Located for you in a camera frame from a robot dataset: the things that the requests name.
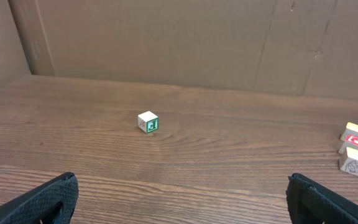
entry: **brown wooden surface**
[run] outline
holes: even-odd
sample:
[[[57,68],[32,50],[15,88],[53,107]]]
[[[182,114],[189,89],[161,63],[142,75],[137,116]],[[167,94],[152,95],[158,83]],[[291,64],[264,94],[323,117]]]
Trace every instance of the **brown wooden surface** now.
[[[73,223],[289,223],[294,172],[358,204],[348,121],[358,102],[28,76],[0,88],[0,204],[72,171]]]

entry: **block with green face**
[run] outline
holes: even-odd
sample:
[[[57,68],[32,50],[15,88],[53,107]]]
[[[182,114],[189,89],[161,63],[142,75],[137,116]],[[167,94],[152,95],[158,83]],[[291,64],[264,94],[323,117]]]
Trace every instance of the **block with green face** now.
[[[160,120],[157,115],[148,111],[138,115],[137,125],[145,133],[152,133],[160,127]]]

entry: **cube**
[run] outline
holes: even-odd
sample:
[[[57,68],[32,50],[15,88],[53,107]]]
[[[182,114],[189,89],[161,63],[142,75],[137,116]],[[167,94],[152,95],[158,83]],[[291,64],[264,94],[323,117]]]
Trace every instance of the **cube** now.
[[[347,125],[346,125],[345,131],[341,135],[341,140],[345,141],[345,139],[347,137],[349,137],[350,134],[353,135],[353,136],[358,137],[358,125],[357,124],[353,124],[353,123],[348,122]]]
[[[358,137],[349,135],[346,139],[341,148],[339,149],[338,153],[343,154],[347,147],[351,147],[353,149],[358,150]]]
[[[160,121],[158,120],[157,115],[148,111],[137,116],[137,125],[141,130],[148,134],[158,130]]]
[[[358,176],[358,150],[347,147],[339,159],[339,168],[342,171]]]

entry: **red printed face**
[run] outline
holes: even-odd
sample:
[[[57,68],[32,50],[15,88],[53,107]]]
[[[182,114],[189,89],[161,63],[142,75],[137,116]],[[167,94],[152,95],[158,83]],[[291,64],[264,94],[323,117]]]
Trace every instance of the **red printed face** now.
[[[356,146],[358,146],[358,137],[356,136],[353,136],[353,135],[349,135],[347,138],[346,138],[346,141],[347,142],[350,142]]]

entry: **wooden table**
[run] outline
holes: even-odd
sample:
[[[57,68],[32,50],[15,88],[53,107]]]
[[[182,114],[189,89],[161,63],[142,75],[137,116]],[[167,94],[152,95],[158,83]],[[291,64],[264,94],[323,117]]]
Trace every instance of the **wooden table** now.
[[[294,172],[358,204],[348,121],[356,101],[28,76],[0,88],[0,204],[71,171],[72,223],[289,223]]]

